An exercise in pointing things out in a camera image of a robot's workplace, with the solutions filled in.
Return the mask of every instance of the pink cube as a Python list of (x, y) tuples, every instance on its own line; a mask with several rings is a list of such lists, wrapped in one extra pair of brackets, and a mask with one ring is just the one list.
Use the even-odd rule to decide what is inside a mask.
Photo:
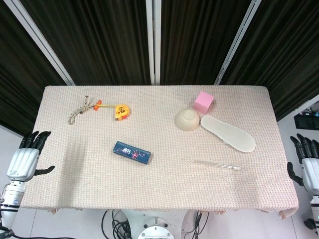
[(199, 93), (193, 108), (198, 112), (205, 114), (213, 100), (214, 96), (202, 91)]

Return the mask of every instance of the blue box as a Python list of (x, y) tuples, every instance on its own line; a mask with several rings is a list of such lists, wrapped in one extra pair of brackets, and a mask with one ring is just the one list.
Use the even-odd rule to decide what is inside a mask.
[(113, 148), (113, 153), (133, 159), (143, 164), (147, 164), (151, 156), (151, 153), (148, 151), (142, 150), (140, 148), (135, 148), (119, 141), (116, 142)]

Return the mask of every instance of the gray floor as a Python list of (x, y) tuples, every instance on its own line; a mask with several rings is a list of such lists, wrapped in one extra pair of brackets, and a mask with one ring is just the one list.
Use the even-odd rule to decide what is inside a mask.
[[(280, 125), (287, 157), (291, 161), (295, 151), (290, 148), (286, 139), (293, 131), (291, 123)], [(17, 149), (21, 139), (0, 128), (0, 186), (6, 182), (6, 169), (12, 154)], [(314, 231), (303, 225), (303, 220), (311, 216), (307, 193), (303, 188), (297, 188), (300, 199), (300, 209), (291, 218), (281, 220), (278, 213), (263, 213), (254, 210), (239, 210), (227, 212), (224, 215), (211, 213), (200, 239), (316, 239)], [(20, 209), (13, 225), (18, 236), (22, 237), (74, 237), (77, 239), (103, 239), (101, 233), (101, 210), (61, 209), (55, 215), (44, 210)], [(105, 230), (110, 238), (111, 218), (107, 214)], [(193, 227), (193, 215), (189, 213), (183, 223), (184, 231)]]

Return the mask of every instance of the black curtain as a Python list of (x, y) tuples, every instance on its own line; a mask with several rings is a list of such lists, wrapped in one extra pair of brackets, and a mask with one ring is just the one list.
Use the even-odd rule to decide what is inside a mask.
[(250, 0), (162, 0), (160, 82), (212, 85)]
[(22, 0), (76, 85), (149, 85), (145, 0)]
[(319, 94), (319, 1), (262, 1), (221, 84), (267, 87), (277, 120)]
[(31, 132), (44, 87), (65, 85), (3, 1), (0, 1), (0, 124)]

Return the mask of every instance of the white insole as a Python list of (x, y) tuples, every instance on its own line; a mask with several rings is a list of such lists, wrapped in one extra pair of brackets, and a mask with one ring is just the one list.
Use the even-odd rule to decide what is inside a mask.
[(256, 147), (255, 140), (249, 133), (212, 116), (204, 116), (200, 124), (206, 130), (221, 138), (225, 143), (241, 152), (250, 153)]

